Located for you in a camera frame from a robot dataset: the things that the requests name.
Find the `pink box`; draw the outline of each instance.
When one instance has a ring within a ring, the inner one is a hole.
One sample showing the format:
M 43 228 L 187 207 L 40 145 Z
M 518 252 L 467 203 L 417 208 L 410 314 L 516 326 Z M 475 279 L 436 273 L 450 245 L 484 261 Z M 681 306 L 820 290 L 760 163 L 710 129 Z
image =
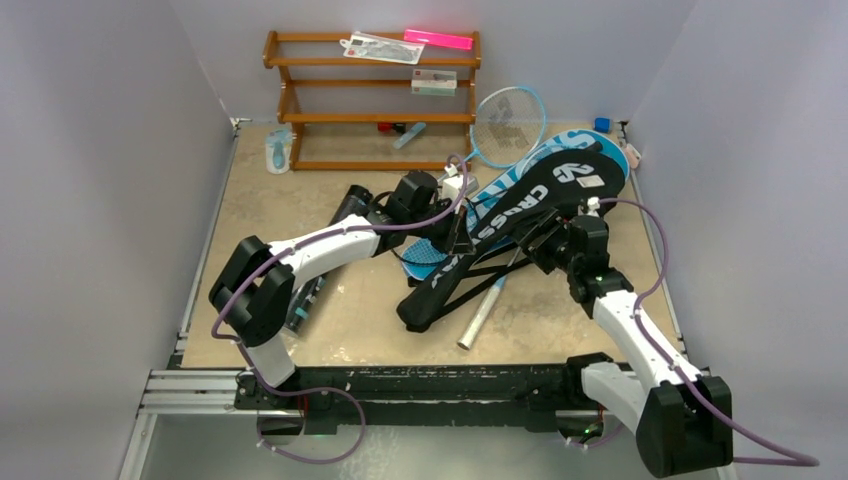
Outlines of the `pink box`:
M 456 48 L 459 50 L 471 50 L 474 39 L 468 37 L 457 37 L 456 35 L 445 35 L 444 33 L 422 32 L 421 30 L 406 29 L 403 39 L 407 42 L 425 43 L 437 47 Z

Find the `racket shaft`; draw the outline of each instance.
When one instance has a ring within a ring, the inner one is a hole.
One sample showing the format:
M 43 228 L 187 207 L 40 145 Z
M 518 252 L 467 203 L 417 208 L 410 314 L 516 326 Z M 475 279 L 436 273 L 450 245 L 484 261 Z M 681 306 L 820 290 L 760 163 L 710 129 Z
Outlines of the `racket shaft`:
M 477 308 L 477 313 L 474 314 L 474 318 L 471 319 L 471 323 L 468 324 L 468 328 L 465 329 L 465 333 L 459 341 L 456 342 L 460 348 L 471 350 L 471 345 L 474 344 L 477 334 L 480 333 L 480 329 L 483 328 L 483 324 L 486 323 L 486 319 L 489 318 L 489 312 L 492 311 L 492 307 L 495 306 L 495 302 L 498 300 L 498 295 L 501 294 L 501 289 L 503 288 L 505 279 L 505 276 L 499 278 L 498 281 L 489 288 L 489 291 L 486 292 L 483 302 L 480 304 L 480 307 Z

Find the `wooden tabletop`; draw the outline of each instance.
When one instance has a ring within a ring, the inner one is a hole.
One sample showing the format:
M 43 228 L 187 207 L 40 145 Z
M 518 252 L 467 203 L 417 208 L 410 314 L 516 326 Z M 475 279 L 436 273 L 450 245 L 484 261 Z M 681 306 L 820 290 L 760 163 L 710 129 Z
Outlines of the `wooden tabletop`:
M 585 125 L 555 125 L 550 135 Z M 236 244 L 244 237 L 286 240 L 323 228 L 351 184 L 373 193 L 393 190 L 401 175 L 383 172 L 300 171 L 271 175 L 265 170 L 265 136 L 279 125 L 250 125 L 241 129 L 220 215 L 209 247 L 200 282 L 197 304 L 191 319 L 182 366 L 186 368 L 241 367 L 244 361 L 233 345 L 214 340 L 210 328 L 216 317 L 207 296 Z M 392 151 L 393 138 L 367 125 L 327 128 L 311 132 L 302 156 L 397 160 L 404 151 Z M 463 138 L 454 132 L 427 127 L 409 148 L 444 158 L 462 151 Z M 473 173 L 481 185 L 499 171 L 480 162 Z M 629 183 L 621 193 L 634 199 Z M 639 211 L 630 206 L 613 209 L 610 225 L 612 266 L 633 283 L 637 291 L 647 289 L 657 278 L 657 268 Z M 459 292 L 473 286 L 463 282 Z M 404 328 L 395 308 L 410 293 L 399 261 L 390 254 L 359 261 L 330 276 L 306 326 L 297 340 L 288 339 L 298 365 L 457 365 L 530 364 L 564 362 L 568 357 L 606 352 L 625 360 L 612 339 L 599 328 L 568 294 L 565 274 L 544 275 L 534 266 L 507 277 L 506 285 L 489 320 L 471 351 L 456 346 L 483 295 L 439 320 L 425 333 Z M 645 302 L 659 329 L 673 345 L 679 345 L 671 315 L 660 289 Z

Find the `white wall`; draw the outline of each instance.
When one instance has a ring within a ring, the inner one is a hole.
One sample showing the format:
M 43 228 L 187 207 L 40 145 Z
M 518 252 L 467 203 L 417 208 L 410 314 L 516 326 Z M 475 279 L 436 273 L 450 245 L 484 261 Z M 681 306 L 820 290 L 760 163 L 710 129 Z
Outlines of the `white wall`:
M 848 4 L 701 1 L 631 123 L 692 358 L 736 419 L 843 478 Z M 737 454 L 765 454 L 741 437 Z
M 0 45 L 0 478 L 115 478 L 231 127 L 167 0 L 4 0 Z
M 478 100 L 497 88 L 524 84 L 539 91 L 552 119 L 586 120 L 597 115 L 629 118 L 633 114 L 695 0 L 172 3 L 231 116 L 275 118 L 280 77 L 276 70 L 262 66 L 269 30 L 367 32 L 418 27 L 481 32 L 483 67 L 477 77 Z M 332 47 L 329 55 L 341 55 L 340 47 Z M 386 74 L 385 67 L 372 73 Z M 451 103 L 429 97 L 430 101 L 422 104 L 416 102 L 419 98 L 401 91 L 335 94 L 313 90 L 300 95 L 305 97 L 304 108 L 317 111 L 439 111 L 449 109 Z

